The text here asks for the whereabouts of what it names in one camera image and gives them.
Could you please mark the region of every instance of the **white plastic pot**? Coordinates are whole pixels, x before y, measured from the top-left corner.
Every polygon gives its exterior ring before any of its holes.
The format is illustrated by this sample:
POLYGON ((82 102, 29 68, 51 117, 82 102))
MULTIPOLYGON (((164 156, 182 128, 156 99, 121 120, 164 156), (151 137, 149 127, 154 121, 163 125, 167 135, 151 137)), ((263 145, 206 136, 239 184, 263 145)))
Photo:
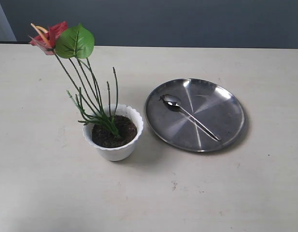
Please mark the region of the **white plastic pot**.
MULTIPOLYGON (((111 104, 112 113, 114 109, 115 109, 115 104, 111 104)), ((104 111, 105 113, 108 114, 109 107, 105 107, 104 111)), ((118 104, 115 114, 128 117, 137 127, 137 134, 135 138, 124 146, 115 147, 115 148, 106 148, 106 147, 98 146, 92 141, 92 130, 93 130, 94 124, 89 123, 83 127, 83 135, 85 139, 89 142, 89 144, 91 144, 98 150, 99 154, 103 158, 110 161, 119 161, 127 158, 134 151, 136 142, 143 130, 143 120, 141 115, 130 106, 118 104)))

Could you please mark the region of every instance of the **steel spoon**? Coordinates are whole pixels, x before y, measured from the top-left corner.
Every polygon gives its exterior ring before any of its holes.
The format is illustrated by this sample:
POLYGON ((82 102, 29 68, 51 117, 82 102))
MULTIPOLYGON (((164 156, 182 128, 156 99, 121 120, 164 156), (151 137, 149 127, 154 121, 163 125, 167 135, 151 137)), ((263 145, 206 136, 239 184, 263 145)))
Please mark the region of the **steel spoon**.
POLYGON ((187 113, 189 116, 191 116, 198 124, 199 124, 199 127, 208 135, 210 136, 211 138, 213 138, 214 140, 216 141, 221 141, 221 139, 214 135, 208 128, 206 128, 201 122, 199 122, 199 120, 197 118, 195 118, 193 115, 191 115, 189 112, 187 112, 182 106, 181 106, 181 100, 176 97, 176 96, 173 96, 173 95, 170 95, 170 94, 166 94, 166 95, 163 95, 162 96, 162 100, 170 105, 170 106, 173 106, 173 107, 178 107, 180 108, 181 110, 183 110, 185 113, 187 113))

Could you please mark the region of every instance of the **stainless steel plate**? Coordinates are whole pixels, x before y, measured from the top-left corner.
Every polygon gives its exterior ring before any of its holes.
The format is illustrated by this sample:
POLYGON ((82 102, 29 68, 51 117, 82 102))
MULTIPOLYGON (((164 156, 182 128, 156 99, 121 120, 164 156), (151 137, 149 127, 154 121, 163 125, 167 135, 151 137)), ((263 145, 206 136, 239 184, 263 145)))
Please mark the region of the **stainless steel plate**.
POLYGON ((244 111, 226 89, 209 81, 178 79, 161 84, 145 104, 147 121, 165 142, 188 151, 216 151, 233 143, 244 127, 244 111), (171 94, 182 107, 221 138, 216 141, 203 132, 186 113, 172 111, 160 100, 171 94))

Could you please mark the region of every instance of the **table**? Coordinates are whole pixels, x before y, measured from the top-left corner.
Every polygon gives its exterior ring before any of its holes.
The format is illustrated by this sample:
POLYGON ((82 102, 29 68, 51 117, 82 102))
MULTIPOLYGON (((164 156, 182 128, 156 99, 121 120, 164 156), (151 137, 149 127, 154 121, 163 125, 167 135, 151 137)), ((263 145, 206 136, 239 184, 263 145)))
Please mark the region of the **table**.
POLYGON ((90 60, 104 101, 112 66, 119 101, 143 118, 158 85, 205 79, 241 101, 248 130, 191 153, 145 122, 134 153, 106 161, 83 138, 55 57, 0 44, 0 232, 298 231, 298 50, 96 47, 90 60))

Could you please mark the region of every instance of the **anthurium flower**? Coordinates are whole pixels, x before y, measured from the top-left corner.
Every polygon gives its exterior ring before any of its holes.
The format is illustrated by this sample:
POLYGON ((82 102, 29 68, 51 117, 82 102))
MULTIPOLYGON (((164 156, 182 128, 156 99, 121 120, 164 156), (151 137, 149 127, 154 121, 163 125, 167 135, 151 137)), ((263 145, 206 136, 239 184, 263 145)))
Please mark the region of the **anthurium flower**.
POLYGON ((49 27, 49 31, 32 23, 31 26, 37 31, 38 36, 34 38, 29 36, 32 39, 29 43, 38 46, 46 55, 54 55, 56 41, 60 34, 67 29, 66 21, 49 27))

